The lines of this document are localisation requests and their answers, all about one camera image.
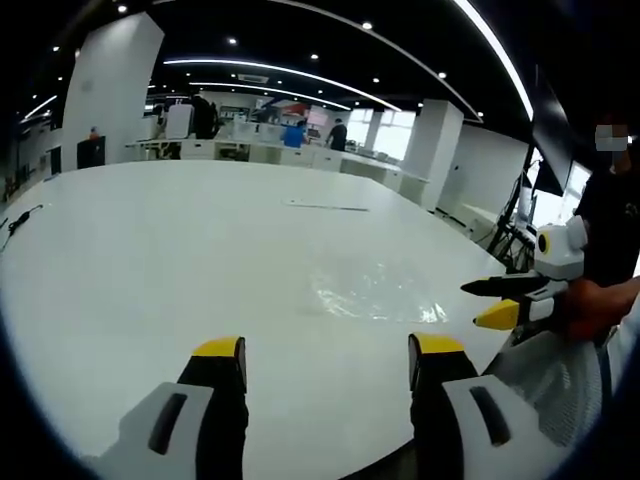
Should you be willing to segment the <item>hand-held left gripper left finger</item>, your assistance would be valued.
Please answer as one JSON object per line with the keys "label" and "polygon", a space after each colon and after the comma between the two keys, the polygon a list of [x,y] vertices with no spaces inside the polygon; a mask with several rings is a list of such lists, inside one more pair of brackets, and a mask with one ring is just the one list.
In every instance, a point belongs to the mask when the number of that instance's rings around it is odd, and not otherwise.
{"label": "hand-held left gripper left finger", "polygon": [[98,457],[101,479],[241,479],[249,410],[246,340],[221,337],[191,354],[119,423]]}

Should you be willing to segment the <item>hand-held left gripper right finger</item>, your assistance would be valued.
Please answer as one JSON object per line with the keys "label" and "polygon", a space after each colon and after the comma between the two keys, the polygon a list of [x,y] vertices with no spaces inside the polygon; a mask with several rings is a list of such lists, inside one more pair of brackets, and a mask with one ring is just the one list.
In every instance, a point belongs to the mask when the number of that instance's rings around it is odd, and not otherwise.
{"label": "hand-held left gripper right finger", "polygon": [[556,446],[539,415],[493,375],[479,375],[464,345],[408,337],[410,419],[419,479],[546,479]]}

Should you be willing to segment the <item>person's right hand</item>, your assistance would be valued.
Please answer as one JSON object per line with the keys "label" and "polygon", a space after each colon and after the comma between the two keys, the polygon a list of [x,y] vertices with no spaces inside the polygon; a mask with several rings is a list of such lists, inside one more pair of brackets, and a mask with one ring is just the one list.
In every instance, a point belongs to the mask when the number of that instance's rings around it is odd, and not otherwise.
{"label": "person's right hand", "polygon": [[639,295],[639,278],[608,287],[580,279],[570,284],[564,300],[568,336],[593,340],[630,312]]}

